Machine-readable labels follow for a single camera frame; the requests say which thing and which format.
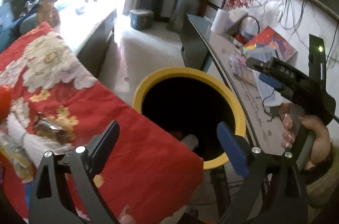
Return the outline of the furry right sleeve forearm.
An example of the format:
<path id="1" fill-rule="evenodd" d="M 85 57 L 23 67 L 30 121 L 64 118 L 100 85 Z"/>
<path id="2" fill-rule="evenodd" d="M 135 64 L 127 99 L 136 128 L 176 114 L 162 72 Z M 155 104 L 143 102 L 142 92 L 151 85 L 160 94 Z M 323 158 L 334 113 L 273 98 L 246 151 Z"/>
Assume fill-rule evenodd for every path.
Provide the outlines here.
<path id="1" fill-rule="evenodd" d="M 338 141 L 331 143 L 330 155 L 325 161 L 300 174 L 306 184 L 308 223 L 311 223 L 330 203 L 338 187 Z"/>

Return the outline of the left hand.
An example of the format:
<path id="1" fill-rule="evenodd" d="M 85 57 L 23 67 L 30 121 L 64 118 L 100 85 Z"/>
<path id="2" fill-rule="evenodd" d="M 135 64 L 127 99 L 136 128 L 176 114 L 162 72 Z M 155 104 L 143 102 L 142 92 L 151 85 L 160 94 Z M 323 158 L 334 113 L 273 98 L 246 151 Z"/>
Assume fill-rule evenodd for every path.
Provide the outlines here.
<path id="1" fill-rule="evenodd" d="M 136 224 L 136 220 L 132 216 L 132 210 L 128 205 L 121 211 L 118 221 L 120 224 Z"/>

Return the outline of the right hand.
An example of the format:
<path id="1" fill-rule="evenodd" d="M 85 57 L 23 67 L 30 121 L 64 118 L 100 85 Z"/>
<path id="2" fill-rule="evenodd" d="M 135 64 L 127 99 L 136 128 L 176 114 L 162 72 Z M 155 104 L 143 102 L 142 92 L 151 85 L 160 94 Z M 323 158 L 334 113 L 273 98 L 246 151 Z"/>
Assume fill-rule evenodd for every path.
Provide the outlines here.
<path id="1" fill-rule="evenodd" d="M 283 113 L 281 146 L 284 149 L 292 148 L 292 145 L 295 142 L 295 135 L 292 132 L 294 123 L 290 117 L 290 105 L 290 103 L 282 103 L 280 105 L 280 112 Z M 310 170 L 325 161 L 331 152 L 332 146 L 329 131 L 317 116 L 301 115 L 298 117 L 298 120 L 305 128 L 315 133 L 311 154 L 304 166 L 305 170 Z"/>

